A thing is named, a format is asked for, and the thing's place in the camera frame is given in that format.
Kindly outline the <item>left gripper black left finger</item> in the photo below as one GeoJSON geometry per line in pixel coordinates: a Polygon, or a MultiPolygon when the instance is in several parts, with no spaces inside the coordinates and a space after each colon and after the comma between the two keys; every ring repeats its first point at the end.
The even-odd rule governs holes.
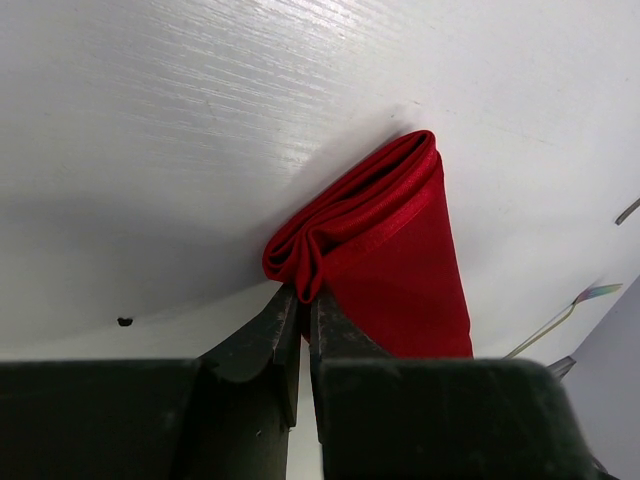
{"type": "Polygon", "coordinates": [[[253,319],[199,360],[223,388],[246,397],[252,412],[273,409],[290,429],[297,421],[300,342],[298,299],[293,287],[283,285],[253,319]]]}

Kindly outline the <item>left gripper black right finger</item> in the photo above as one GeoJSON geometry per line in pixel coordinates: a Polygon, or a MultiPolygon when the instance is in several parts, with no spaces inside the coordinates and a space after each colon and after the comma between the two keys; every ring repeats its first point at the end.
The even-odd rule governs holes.
{"type": "Polygon", "coordinates": [[[330,358],[391,358],[339,306],[332,292],[320,292],[310,310],[310,375],[318,440],[323,444],[324,405],[320,367],[330,358]]]}

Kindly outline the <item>red cloth napkin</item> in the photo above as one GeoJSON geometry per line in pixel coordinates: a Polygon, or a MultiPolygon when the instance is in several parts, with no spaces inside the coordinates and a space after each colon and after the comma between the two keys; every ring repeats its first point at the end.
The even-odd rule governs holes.
{"type": "Polygon", "coordinates": [[[401,358],[470,358],[471,321],[436,137],[418,130],[369,155],[267,243],[265,275],[312,302],[322,289],[401,358]]]}

